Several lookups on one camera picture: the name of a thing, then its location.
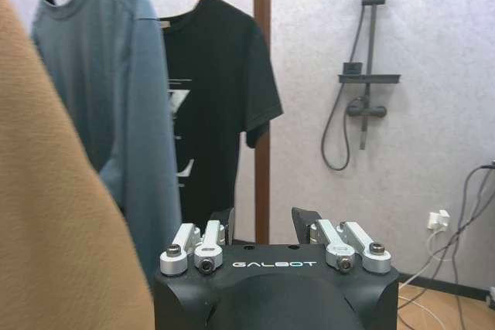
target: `wall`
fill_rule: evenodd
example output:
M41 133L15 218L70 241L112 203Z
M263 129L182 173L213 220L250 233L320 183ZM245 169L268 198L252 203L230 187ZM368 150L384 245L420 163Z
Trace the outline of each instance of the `wall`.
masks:
M36 0L12 1L29 28ZM227 1L246 12L252 7L251 0ZM152 2L160 15L171 15L195 0ZM271 242L295 242L293 206L316 209L335 223L359 221L387 245L399 270L416 271L427 257L428 212L447 209L455 219L467 172L495 158L493 0L387 0L379 9L374 71L401 73L401 84L373 87L373 104L387 106L389 115L371 121L366 151L358 150L360 121L350 120L353 157L342 173L325 168L319 140L336 75L350 52L359 0L272 4L272 61L285 114L272 125ZM358 60L365 58L365 41ZM348 87L343 101L359 93ZM342 109L329 136L335 162L343 157ZM237 237L244 240L254 238L253 188L253 154L243 148ZM463 284L495 283L494 223L492 207L466 233L458 259ZM452 281L449 264L439 278Z

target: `baseboard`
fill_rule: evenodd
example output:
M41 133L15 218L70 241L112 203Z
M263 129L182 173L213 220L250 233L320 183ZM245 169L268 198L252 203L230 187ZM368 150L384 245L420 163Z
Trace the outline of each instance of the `baseboard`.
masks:
M234 239L234 241L232 241L232 244L233 245L254 245L254 243L250 243L249 241L238 240L238 239Z
M399 274L399 281L404 282L411 277L411 274ZM489 294L488 290L479 289L477 287L456 285L452 282L441 280L430 281L428 277L417 277L411 282L411 284L419 287L428 287L430 289L442 291L444 293L458 294L463 297L477 299L478 301L485 301L486 296Z

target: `brown coat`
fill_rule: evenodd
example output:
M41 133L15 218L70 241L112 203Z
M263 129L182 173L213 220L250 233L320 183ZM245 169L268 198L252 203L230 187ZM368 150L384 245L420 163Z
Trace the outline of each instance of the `brown coat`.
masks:
M0 0L0 328L153 327L125 221Z

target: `wooden clothing rack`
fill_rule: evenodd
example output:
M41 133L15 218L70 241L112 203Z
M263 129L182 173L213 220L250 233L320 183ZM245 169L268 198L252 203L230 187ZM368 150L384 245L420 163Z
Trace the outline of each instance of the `wooden clothing rack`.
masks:
M270 49L271 0L254 0L254 19L265 34ZM254 150L254 228L257 243L270 238L270 131L263 134Z

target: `black cable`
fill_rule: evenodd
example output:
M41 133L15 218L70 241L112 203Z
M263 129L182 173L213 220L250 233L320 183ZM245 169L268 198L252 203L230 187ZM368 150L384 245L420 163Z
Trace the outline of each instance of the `black cable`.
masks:
M474 207L472 215L474 216L476 214L476 211L479 209L481 205L481 198L483 191L486 186L486 182L488 181L488 178L490 177L491 169L488 169L486 172L485 176L483 177L483 181L481 182L481 186L478 189L478 193L476 194L476 205ZM459 221L457 222L457 230L461 228L461 225L463 224L464 220L464 211L461 210L461 215L459 217ZM452 270L454 271L454 282L456 284L455 289L454 289L454 295L456 296L456 303L457 303L457 309L459 310L459 321L461 323L461 329L466 330L466 323L464 322L464 314L463 314L463 306L461 304L461 300L459 298L459 272L457 270L457 263L456 263L456 257L457 257L457 251L459 250L459 243L460 243L460 238L457 237L456 239L456 245L454 246L454 252L452 253Z
M466 181L464 182L464 192L467 192L467 183L469 183L469 180L470 178L473 176L473 174L475 172L478 172L480 169L484 169L484 168L487 168L487 167L478 167L476 169L474 169L473 171L471 171L471 173L468 175L468 177L466 178ZM405 302L404 304L400 305L398 307L398 309L402 309L403 307L405 307L406 305L409 305L411 304L413 301L415 301L416 299L418 299L419 297L421 297L431 286L433 280L435 280L436 276L438 275L439 271L440 271L440 268L442 267L442 264L443 264L443 260L445 259L446 257L446 254L447 252L449 251L449 248L456 242L456 239L459 238L459 236L461 235L461 233L463 233L466 228L471 224L473 223L475 220L477 220L482 214L483 212L488 208L488 206L490 206L490 204L492 203L492 201L495 199L495 192L492 193L492 195L489 197L489 199L485 202L483 208L475 215L473 215L471 218L469 218L469 220L464 223L460 228L458 228L458 230L456 231L456 233L454 233L452 235L452 237L450 238L449 242L444 246L444 247L441 247L440 249L438 249L437 251L435 251L432 255L436 255L440 252L443 251L443 255L442 257L440 258L440 261L439 261L439 264L437 265L436 269L435 269L435 272L433 273L433 275L429 278L428 280L428 283L426 284L426 286L423 288L423 290L421 292L419 292L419 294L415 295L413 298L409 299L407 302ZM466 205L463 203L463 209L465 210L466 209ZM427 260L427 263L426 264L429 264L429 262L432 260L432 257L430 257L428 260Z
M354 38L353 49L352 49L352 52L350 53L349 62L353 62L354 55L356 54L357 43L359 41L361 29L363 28L364 10L365 10L365 7L363 5L363 6L361 6L359 25L357 26L356 37ZM356 98L356 99L352 100L351 102L349 102L346 106L346 110L343 113L343 136L344 136L344 141L346 143L346 161L344 162L343 166L340 166L340 167L334 166L334 165L330 164L330 161L328 160L328 158L326 158L325 143L326 143L326 136L328 135L328 130L329 130L330 124L332 123L332 119L333 119L333 116L335 114L335 110L337 108L337 104L339 103L340 97L342 96L344 85L345 85L344 83L340 84L339 93L337 94L335 102L333 103L333 107L332 107L332 110L330 111L330 115L328 117L328 120L326 121L325 130L323 131L322 140L320 143L320 151L321 151L322 158L323 158L323 161L325 162L326 166L329 169L335 170L338 172L347 168L347 166L349 165L349 161L350 161L350 148L349 148L349 138L347 136L347 120L346 120L347 108L356 100L360 100L360 97L359 97L359 98Z
M399 320L401 320L401 322L405 325L406 328L409 328L411 330L416 330L415 328L410 326L406 321L404 321L404 319L401 317L401 315L399 313L397 313L397 316L399 317Z

